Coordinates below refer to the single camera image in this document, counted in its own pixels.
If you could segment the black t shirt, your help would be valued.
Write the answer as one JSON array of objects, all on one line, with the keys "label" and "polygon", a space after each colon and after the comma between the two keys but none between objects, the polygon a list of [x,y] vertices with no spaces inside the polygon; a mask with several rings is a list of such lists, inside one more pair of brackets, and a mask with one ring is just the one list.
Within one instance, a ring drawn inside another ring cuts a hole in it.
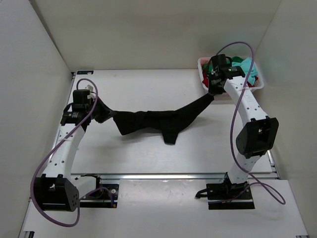
[{"label": "black t shirt", "polygon": [[205,94],[174,111],[126,112],[109,108],[109,119],[113,119],[121,135],[152,128],[161,132],[166,144],[174,145],[178,134],[186,129],[213,100],[214,96]]}]

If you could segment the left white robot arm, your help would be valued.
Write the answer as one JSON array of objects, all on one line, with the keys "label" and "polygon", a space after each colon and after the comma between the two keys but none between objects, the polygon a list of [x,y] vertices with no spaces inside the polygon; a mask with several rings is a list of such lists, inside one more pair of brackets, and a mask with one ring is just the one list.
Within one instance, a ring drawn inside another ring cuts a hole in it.
[{"label": "left white robot arm", "polygon": [[87,127],[104,105],[92,88],[74,90],[72,103],[63,111],[57,145],[41,175],[33,185],[34,200],[44,210],[75,211],[79,200],[97,188],[97,178],[73,178],[71,170],[80,141]]}]

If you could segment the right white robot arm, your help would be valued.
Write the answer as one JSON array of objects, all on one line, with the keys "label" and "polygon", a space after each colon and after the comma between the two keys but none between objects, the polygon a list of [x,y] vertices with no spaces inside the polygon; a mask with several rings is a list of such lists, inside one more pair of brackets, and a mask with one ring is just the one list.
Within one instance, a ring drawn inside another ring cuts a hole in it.
[{"label": "right white robot arm", "polygon": [[271,118],[258,104],[249,85],[254,59],[249,59],[245,71],[225,54],[211,57],[202,68],[208,79],[209,93],[227,93],[235,104],[234,116],[240,116],[243,128],[237,135],[230,132],[230,147],[234,165],[226,172],[223,182],[209,184],[195,198],[208,197],[213,202],[229,202],[240,197],[251,186],[248,177],[255,163],[272,148],[279,122]]}]

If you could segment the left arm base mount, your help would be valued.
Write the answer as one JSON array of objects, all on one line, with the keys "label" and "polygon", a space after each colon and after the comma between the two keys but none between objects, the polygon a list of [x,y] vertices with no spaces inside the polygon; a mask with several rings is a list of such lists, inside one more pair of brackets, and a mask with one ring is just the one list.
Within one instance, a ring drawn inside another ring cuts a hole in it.
[{"label": "left arm base mount", "polygon": [[71,182],[79,191],[80,208],[117,208],[119,181],[97,174],[72,175]]}]

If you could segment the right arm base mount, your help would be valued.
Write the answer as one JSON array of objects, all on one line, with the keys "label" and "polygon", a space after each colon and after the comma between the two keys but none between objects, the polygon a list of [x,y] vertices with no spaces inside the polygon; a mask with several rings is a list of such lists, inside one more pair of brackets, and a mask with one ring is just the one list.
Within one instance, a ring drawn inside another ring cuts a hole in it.
[{"label": "right arm base mount", "polygon": [[209,210],[253,210],[250,184],[232,183],[228,173],[220,183],[207,183],[206,188],[198,191],[195,199],[207,198]]}]

